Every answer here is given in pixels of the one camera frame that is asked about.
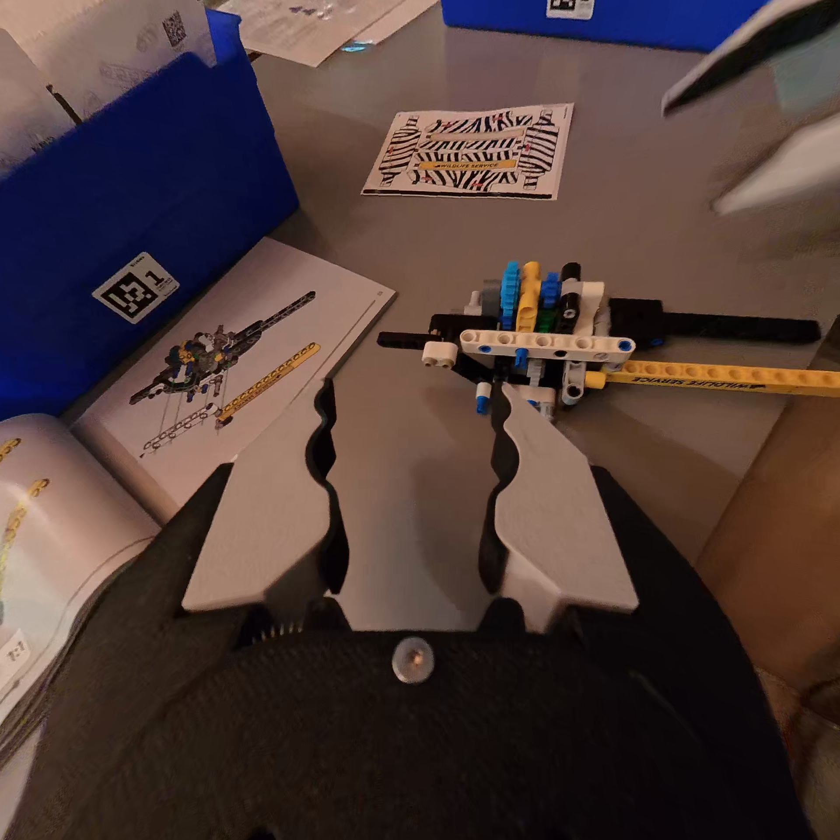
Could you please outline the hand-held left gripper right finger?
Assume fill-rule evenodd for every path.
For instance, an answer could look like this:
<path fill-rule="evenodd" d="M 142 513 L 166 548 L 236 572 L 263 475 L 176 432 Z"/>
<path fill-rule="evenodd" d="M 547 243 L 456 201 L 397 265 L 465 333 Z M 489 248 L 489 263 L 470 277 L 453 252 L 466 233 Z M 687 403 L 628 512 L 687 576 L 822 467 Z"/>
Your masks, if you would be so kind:
<path fill-rule="evenodd" d="M 587 457 L 509 384 L 491 394 L 497 484 L 479 576 L 545 634 L 572 607 L 629 615 L 639 599 Z"/>

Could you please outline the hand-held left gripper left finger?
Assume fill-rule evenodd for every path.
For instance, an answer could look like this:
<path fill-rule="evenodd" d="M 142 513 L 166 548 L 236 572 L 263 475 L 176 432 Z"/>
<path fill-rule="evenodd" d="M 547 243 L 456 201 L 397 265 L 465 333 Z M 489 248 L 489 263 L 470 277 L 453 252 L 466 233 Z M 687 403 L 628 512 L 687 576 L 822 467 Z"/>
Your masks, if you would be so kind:
<path fill-rule="evenodd" d="M 315 378 L 235 459 L 182 599 L 303 614 L 341 592 L 350 547 L 336 490 L 333 380 Z"/>

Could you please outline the white printed paper sheet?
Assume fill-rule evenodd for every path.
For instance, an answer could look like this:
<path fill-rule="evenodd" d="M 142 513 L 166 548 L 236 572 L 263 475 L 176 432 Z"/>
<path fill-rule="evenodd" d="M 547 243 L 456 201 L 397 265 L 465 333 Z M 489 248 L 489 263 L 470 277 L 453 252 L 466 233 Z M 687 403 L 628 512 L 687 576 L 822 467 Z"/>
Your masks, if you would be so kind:
<path fill-rule="evenodd" d="M 208 2 L 239 17 L 239 37 L 250 54 L 319 67 L 338 51 L 379 45 L 437 1 Z"/>

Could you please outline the zebra striped sticker sheet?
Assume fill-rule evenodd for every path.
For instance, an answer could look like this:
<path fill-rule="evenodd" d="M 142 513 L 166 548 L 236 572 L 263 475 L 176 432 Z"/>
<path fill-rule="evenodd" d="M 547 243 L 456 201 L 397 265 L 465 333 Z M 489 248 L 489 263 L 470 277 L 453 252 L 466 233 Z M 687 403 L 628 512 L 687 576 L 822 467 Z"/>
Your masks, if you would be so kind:
<path fill-rule="evenodd" d="M 556 201 L 572 102 L 395 115 L 361 194 Z"/>

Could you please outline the multicoloured lego assembly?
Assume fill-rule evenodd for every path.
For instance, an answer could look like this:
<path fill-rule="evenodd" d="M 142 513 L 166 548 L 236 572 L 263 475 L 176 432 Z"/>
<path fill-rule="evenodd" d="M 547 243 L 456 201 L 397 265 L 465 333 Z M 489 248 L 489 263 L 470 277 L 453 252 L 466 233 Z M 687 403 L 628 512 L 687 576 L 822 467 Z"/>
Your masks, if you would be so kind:
<path fill-rule="evenodd" d="M 499 280 L 471 293 L 462 312 L 432 316 L 425 332 L 380 332 L 379 346 L 410 350 L 476 388 L 476 413 L 491 411 L 493 389 L 509 384 L 552 421 L 609 384 L 709 392 L 838 398 L 838 373 L 772 367 L 634 360 L 667 338 L 805 345 L 822 337 L 814 321 L 667 311 L 662 301 L 609 297 L 570 262 L 543 274 L 510 262 Z"/>

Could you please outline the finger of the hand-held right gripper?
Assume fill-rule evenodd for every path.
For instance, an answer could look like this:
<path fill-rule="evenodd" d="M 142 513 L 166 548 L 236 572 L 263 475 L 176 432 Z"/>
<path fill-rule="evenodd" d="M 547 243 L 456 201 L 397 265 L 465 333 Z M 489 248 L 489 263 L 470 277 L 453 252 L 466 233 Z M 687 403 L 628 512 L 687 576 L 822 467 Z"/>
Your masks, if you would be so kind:
<path fill-rule="evenodd" d="M 663 96 L 663 116 L 689 106 L 785 51 L 835 28 L 838 1 L 770 1 Z"/>
<path fill-rule="evenodd" d="M 720 196 L 712 209 L 727 216 L 786 203 L 839 184 L 839 116 L 795 131 L 776 152 Z"/>

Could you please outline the blue bin with paper bags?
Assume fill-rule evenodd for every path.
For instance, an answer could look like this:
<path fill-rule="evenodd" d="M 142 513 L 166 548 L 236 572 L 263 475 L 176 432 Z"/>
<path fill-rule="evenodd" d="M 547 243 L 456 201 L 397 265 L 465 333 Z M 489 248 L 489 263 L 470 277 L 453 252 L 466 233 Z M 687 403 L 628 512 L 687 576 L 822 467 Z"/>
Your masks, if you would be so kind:
<path fill-rule="evenodd" d="M 235 14 L 2 180 L 1 416 L 59 415 L 299 207 Z"/>

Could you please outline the blue plastic bin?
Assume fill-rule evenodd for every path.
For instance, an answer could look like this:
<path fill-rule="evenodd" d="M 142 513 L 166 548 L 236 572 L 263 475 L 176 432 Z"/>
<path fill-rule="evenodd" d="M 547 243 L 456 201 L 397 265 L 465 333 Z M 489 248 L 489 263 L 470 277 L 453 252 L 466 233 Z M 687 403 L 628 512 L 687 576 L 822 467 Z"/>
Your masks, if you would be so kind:
<path fill-rule="evenodd" d="M 449 27 L 708 53 L 764 1 L 443 1 Z"/>

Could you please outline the open lego instruction booklet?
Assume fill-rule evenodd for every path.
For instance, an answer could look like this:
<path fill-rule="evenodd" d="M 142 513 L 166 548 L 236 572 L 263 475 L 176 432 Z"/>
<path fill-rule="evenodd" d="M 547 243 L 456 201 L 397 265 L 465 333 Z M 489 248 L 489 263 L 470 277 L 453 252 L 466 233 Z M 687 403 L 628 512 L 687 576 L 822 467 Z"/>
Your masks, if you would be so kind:
<path fill-rule="evenodd" d="M 264 238 L 71 427 L 2 421 L 2 765 L 100 589 L 393 296 Z"/>

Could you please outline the small white paper bag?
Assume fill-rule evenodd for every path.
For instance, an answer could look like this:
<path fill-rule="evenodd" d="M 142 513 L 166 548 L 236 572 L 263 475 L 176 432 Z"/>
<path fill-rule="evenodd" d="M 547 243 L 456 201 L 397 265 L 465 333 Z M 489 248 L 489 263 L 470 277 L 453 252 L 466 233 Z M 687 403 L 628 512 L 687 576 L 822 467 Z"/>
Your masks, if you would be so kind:
<path fill-rule="evenodd" d="M 67 38 L 57 33 L 1 30 L 1 174 L 81 123 L 60 89 Z"/>

